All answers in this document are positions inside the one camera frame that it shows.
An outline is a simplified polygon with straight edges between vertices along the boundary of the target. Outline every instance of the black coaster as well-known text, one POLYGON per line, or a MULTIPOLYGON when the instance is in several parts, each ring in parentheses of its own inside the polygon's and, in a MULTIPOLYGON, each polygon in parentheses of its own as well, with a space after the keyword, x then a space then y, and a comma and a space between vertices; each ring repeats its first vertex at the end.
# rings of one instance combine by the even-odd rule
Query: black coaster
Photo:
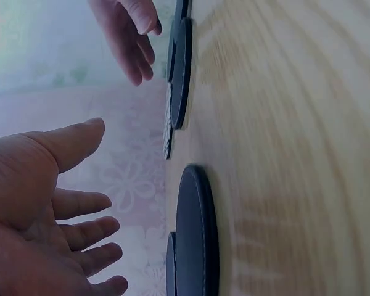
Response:
POLYGON ((166 256, 166 289, 167 296, 176 296, 176 275, 175 275, 175 232, 168 235, 167 256, 166 256))
POLYGON ((214 202, 203 168, 185 168, 176 220, 178 296, 218 296, 219 245, 214 202))
POLYGON ((171 80, 173 79, 175 51, 176 51, 174 35, 175 35, 175 26, 173 21, 171 23, 170 39, 168 40, 167 82, 171 82, 171 80))
POLYGON ((178 31, 174 73, 172 79, 171 122, 173 128, 182 127, 185 114, 192 66, 192 20, 184 18, 178 31))
POLYGON ((178 41, 178 30, 179 25, 183 18, 186 17, 187 10, 189 7, 189 0, 177 0, 177 5, 175 7, 175 15, 174 15, 174 41, 177 43, 178 41))

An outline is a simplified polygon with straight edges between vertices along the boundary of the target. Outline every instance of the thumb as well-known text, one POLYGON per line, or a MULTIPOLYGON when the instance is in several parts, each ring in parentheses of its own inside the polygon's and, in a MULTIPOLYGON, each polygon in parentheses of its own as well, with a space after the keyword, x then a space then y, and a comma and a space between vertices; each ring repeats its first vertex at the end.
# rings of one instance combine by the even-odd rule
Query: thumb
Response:
POLYGON ((89 157, 104 134, 100 118, 56 129, 0 138, 0 223, 18 230, 49 204, 58 173, 89 157))
POLYGON ((144 35, 158 25, 157 11, 152 0, 119 0, 129 13, 139 34, 144 35))

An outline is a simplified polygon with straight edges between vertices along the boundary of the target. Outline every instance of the fingernail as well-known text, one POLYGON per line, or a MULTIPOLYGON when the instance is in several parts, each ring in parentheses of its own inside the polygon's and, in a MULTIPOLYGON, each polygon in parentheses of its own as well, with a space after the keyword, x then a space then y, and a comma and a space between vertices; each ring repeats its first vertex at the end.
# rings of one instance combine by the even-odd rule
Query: fingernail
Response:
POLYGON ((102 121, 103 119, 101 117, 96 117, 96 118, 89 119, 85 121, 84 123, 87 125, 95 125, 96 123, 100 123, 102 121))
POLYGON ((141 17, 137 21, 137 31, 140 35, 144 35, 149 32, 149 28, 152 24, 152 19, 150 17, 141 17))

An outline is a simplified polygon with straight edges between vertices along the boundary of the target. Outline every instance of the finger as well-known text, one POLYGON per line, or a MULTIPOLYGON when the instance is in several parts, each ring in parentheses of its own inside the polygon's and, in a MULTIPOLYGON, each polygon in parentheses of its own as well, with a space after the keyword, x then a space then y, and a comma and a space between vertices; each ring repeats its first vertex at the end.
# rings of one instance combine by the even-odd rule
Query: finger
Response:
POLYGON ((154 77, 154 71, 152 70, 152 67, 144 59, 140 60, 138 64, 142 74, 142 78, 145 80, 151 80, 152 77, 154 77))
POLYGON ((123 276, 114 276, 106 282, 93 285, 92 289, 96 296, 122 296, 128 287, 128 281, 123 276))
POLYGON ((71 251, 82 251, 119 230, 114 217, 103 217, 75 225, 60 225, 71 251))
POLYGON ((63 173, 77 166, 97 150, 104 130, 103 119, 93 118, 66 128, 23 135, 43 146, 55 159, 59 173, 63 173))
POLYGON ((133 53, 121 53, 114 49, 112 54, 132 84, 139 86, 142 83, 142 73, 137 65, 137 61, 133 59, 133 53))
POLYGON ((160 19, 158 18, 156 22, 156 27, 152 30, 153 34, 160 35, 162 34, 162 23, 160 22, 160 19))
POLYGON ((137 60, 138 67, 141 71, 141 75, 145 80, 151 80, 154 76, 154 72, 150 64, 145 60, 140 48, 134 52, 134 58, 137 60))
POLYGON ((155 53, 148 35, 140 35, 138 39, 138 45, 144 54, 146 61, 152 65, 155 62, 155 53))
POLYGON ((97 213, 111 206, 111 200, 105 194, 96 192, 57 188, 52 198, 52 207, 56 220, 97 213))
POLYGON ((119 0, 128 11, 139 34, 147 34, 157 24, 158 15, 152 0, 119 0))
POLYGON ((71 257, 82 267, 88 278, 117 262, 122 255, 121 247, 110 243, 84 252, 74 252, 71 257))

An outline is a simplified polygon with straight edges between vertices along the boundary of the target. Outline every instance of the wood grain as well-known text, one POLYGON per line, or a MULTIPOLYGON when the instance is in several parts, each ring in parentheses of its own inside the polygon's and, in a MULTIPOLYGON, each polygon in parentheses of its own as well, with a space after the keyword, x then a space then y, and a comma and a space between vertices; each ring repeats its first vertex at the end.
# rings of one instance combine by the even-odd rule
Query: wood grain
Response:
POLYGON ((168 230, 207 168, 220 295, 370 295, 370 0, 193 0, 168 230))

